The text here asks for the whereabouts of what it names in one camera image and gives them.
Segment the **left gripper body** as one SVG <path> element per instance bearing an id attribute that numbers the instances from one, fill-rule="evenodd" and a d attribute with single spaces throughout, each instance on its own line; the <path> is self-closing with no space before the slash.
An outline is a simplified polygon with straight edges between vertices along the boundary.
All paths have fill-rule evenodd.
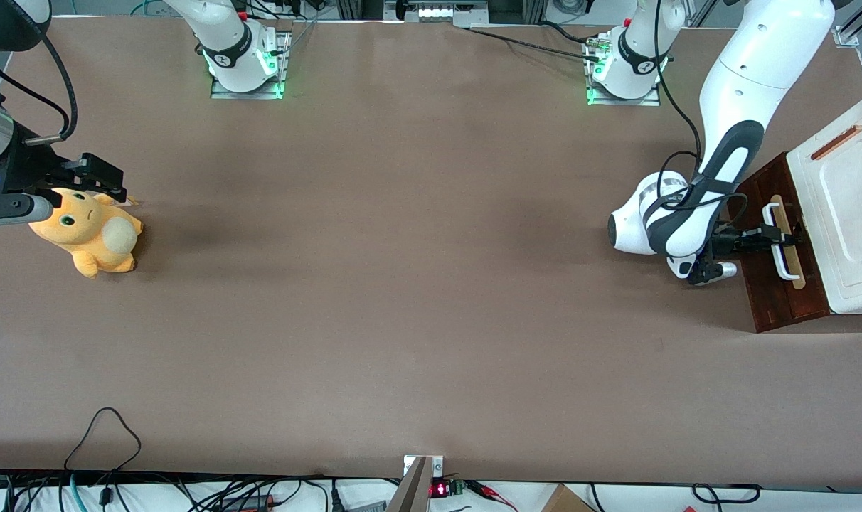
<path id="1" fill-rule="evenodd" d="M 669 257 L 669 269 L 686 282 L 718 282 L 734 277 L 738 273 L 736 263 L 718 258 L 735 252 L 738 237 L 736 229 L 720 227 L 698 252 L 682 258 Z"/>

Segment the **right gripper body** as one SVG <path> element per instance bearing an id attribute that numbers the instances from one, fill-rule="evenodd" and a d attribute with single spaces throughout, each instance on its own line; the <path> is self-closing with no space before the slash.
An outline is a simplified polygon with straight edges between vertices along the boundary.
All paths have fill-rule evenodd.
<path id="1" fill-rule="evenodd" d="M 68 160 L 48 145 L 27 146 L 23 139 L 33 136 L 27 127 L 13 127 L 11 137 L 0 144 L 0 194 L 34 193 L 38 189 L 69 188 L 83 191 Z"/>

